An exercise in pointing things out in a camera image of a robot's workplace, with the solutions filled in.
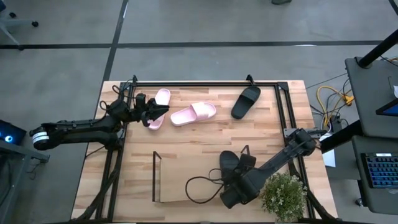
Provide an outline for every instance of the wooden tabletop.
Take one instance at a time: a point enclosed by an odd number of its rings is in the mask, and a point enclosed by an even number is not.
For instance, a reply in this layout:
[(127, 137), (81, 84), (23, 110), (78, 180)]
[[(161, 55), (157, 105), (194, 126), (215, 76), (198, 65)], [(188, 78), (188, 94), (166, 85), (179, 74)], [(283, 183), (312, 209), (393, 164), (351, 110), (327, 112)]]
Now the wooden tabletop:
[[(301, 80), (287, 81), (290, 97), (294, 107), (294, 115), (299, 128), (313, 128), (313, 118), (308, 102), (304, 82)], [(105, 82), (100, 100), (111, 103), (117, 94), (111, 89), (120, 82)], [(136, 93), (143, 92), (147, 99), (155, 97), (159, 87), (137, 88)], [(198, 205), (181, 193), (181, 182), (192, 175), (191, 172), (170, 175), (175, 166), (196, 164), (210, 170), (220, 152), (229, 150), (239, 153), (245, 145), (250, 146), (251, 154), (257, 157), (257, 166), (270, 159), (284, 146), (280, 127), (275, 91), (271, 87), (261, 87), (261, 96), (242, 120), (233, 119), (231, 109), (243, 91), (244, 87), (170, 87), (172, 94), (170, 111), (166, 114), (162, 127), (151, 131), (141, 123), (131, 123), (126, 133), (126, 143), (122, 169), (119, 180), (118, 196), (114, 210), (114, 222), (273, 222), (275, 216), (262, 211), (260, 202), (256, 199), (247, 205), (236, 205), (227, 209), (220, 198), (209, 203)], [(288, 127), (290, 126), (284, 95), (282, 101)], [(170, 115), (188, 107), (191, 103), (206, 101), (216, 106), (217, 114), (206, 121), (175, 127), (170, 122)], [(100, 118), (104, 111), (98, 108), (96, 117)], [(101, 147), (98, 143), (90, 143), (87, 153)], [(160, 169), (169, 178), (157, 179), (157, 184), (165, 184), (160, 195), (162, 201), (152, 202), (152, 152), (157, 151), (169, 165), (163, 164)], [(88, 157), (84, 163), (80, 184), (73, 208), (72, 218), (78, 217), (94, 199), (101, 185), (106, 150), (101, 150)], [(304, 157), (308, 181), (311, 191), (326, 208), (337, 217), (335, 203), (331, 194), (330, 184), (323, 163), (322, 154), (316, 150), (312, 155)], [(203, 187), (198, 191), (197, 183), (190, 187), (193, 195), (203, 198), (204, 192), (214, 186)], [(107, 194), (104, 205), (104, 216), (108, 211)]]

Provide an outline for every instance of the potted plant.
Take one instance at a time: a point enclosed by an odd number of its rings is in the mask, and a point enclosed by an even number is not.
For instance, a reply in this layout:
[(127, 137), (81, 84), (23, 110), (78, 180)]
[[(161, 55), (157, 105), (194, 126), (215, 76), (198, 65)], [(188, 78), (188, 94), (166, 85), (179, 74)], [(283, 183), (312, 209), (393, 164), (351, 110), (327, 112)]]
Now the potted plant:
[(279, 222), (294, 222), (303, 216), (307, 187), (294, 175), (274, 174), (261, 190), (264, 211), (275, 213)]

